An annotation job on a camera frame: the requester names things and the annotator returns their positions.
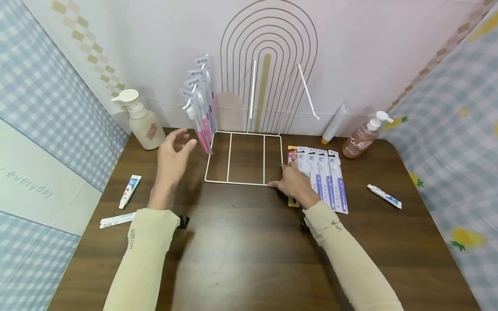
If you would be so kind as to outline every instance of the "wire rack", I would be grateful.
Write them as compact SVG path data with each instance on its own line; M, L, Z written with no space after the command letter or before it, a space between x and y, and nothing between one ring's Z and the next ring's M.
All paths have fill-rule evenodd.
M216 133L213 134L213 140L211 140L211 149L213 149L213 143L215 141L215 137L217 133L223 133L223 134L230 134L230 144L229 144L229 149L228 149L228 164L227 164L227 178L224 181L221 180L209 180L208 179L208 171L209 171L209 164L211 163L211 156L212 154L209 154L208 156L208 163L206 165L206 173L204 175L204 181L206 183L215 183L215 184L231 184L231 185L249 185L249 186L266 186L266 180L265 180L265 165L266 165L266 138L267 137L278 137L280 141L280 162L283 163L283 147L282 147L282 136L280 135L282 133L282 124L283 124L283 119L280 121L280 126L278 127L278 134L263 134L263 133L253 133L249 132L249 120L252 120L252 112L254 109L254 89L255 89L255 81L256 81L256 68L257 68L257 63L256 60L253 62L252 66L252 77L251 77L251 94L250 94L250 103L248 106L249 113L248 113L248 119L246 122L246 131L245 132L231 132L231 131L217 131ZM315 109L313 107L313 103L311 102L311 97L308 91L308 87L306 86L306 81L304 79L303 72L301 70L301 64L297 64L298 70L299 70L299 75L301 77L301 80L304 85L304 90L306 91L306 95L308 97L308 101L311 107L311 111L315 118L319 120L320 118L316 115ZM258 183L241 183L241 182L231 182L230 181L230 158L232 155L232 139L233 136L237 135L250 135L250 136L262 136L263 137L263 180L260 184Z

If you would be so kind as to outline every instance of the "checkered fabric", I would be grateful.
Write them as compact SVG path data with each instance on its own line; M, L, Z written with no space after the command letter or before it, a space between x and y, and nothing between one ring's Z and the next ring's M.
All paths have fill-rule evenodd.
M80 237L0 212L0 310L46 310Z
M498 5L476 33L394 107L381 138L401 154L481 309L496 311Z
M436 55L427 63L426 67L422 69L418 76L413 79L411 84L404 89L404 92L401 93L398 98L391 104L391 107L387 109L390 111L395 105L399 103L403 97L408 94L420 81L422 81L425 76L429 72L431 72L434 67L437 66L451 51L462 42L472 30L476 27L476 25L486 16L486 14L491 10L491 8L495 5L497 0L484 0L481 5L472 13L470 13L467 20L453 33L451 38L449 38L444 46L436 52Z
M72 0L54 0L52 9L61 13L62 24L71 29L71 37L75 39L80 50L87 53L87 61L91 63L96 74L112 97L116 97L125 89L115 69L109 65L109 58L103 54L103 47L96 40L97 36L90 30L90 23L80 15L80 6Z
M103 191L128 134L21 1L0 5L0 118Z

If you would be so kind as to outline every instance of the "packaged toothbrush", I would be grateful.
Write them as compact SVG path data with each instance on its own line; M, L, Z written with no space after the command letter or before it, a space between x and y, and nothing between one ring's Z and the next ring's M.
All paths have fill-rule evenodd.
M184 89L180 89L182 96L184 97L187 105L184 107L185 112L187 113L187 117L190 120L190 124L192 128L195 129L197 133L197 138L199 139L200 144L202 145L204 151L206 153L213 153L211 150L211 145L206 136L205 129L202 125L201 111L199 109L199 105L196 104L197 98L195 96L195 89L197 86L194 86L193 91L190 92Z
M211 71L211 62L209 60L208 55L206 54L203 57L198 57L194 59L194 62L196 66L199 69L196 70L190 70L188 73L190 74L190 77L192 78L192 75L201 75L203 76L204 83L206 85L206 97L209 98L209 113L210 113L210 121L211 121L211 128L213 129L214 132L218 130L217 124L216 124L216 114L215 114L215 107L214 107L214 101L215 101L215 94L213 92L213 81L212 81L212 75L210 74Z
M322 149L317 149L318 151L318 171L320 173L320 179L322 184L322 196L321 199L327 203L328 206L332 208L333 211L336 210L334 202L334 191L332 189L332 175L330 173L329 156L327 151Z
M318 152L314 148L309 148L308 153L308 172L311 181L311 187L322 198L322 182L318 171Z
M344 181L341 172L341 160L339 153L334 150L329 150L329 164L332 175L332 185L334 188L334 200L336 212L349 214L348 203L346 202L346 191L344 189Z
M307 153L307 147L287 146L287 163L295 161L299 170L308 176L308 164L306 161ZM299 207L299 202L295 198L289 197L289 206Z
M197 86L194 96L197 98L196 103L199 104L199 110L201 112L201 117L202 117L202 124L204 126L204 130L206 133L206 137L208 138L208 141L211 142L213 140L213 131L211 128L211 123L209 121L209 113L208 113L208 105L206 104L204 97L202 96L202 93L204 92L204 83L202 82L202 79L200 77L195 77L188 79L185 81L185 86L189 89L192 90L194 86Z

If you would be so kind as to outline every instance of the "bottle label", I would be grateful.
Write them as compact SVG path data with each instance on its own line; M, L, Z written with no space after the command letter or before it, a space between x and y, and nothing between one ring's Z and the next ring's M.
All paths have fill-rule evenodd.
M349 138L353 146L357 147L359 150L366 149L372 144L372 141L357 141L352 136Z
M152 140L154 138L156 132L157 132L157 125L155 123L153 123L150 126L149 132L147 132L147 135L145 137L147 137L149 140Z

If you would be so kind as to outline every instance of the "wooden table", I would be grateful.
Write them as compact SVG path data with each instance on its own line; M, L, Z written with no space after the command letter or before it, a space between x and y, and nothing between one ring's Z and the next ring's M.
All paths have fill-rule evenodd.
M319 137L284 135L287 145L323 148ZM328 148L340 150L344 139ZM210 179L224 180L229 135L217 134ZM100 219L145 207L156 152L132 135L83 234L49 310L101 310L125 253L129 223L99 229ZM232 181L261 182L262 138L234 136ZM266 140L266 181L279 179L280 145ZM396 149L378 140L359 158L341 157L349 215L344 226L380 267L406 311L478 311L478 305ZM191 217L176 230L162 273L158 310L352 310L324 252L301 232L302 212L274 189L205 183L198 146L173 199ZM142 175L124 210L120 197ZM367 189L403 202L399 210Z

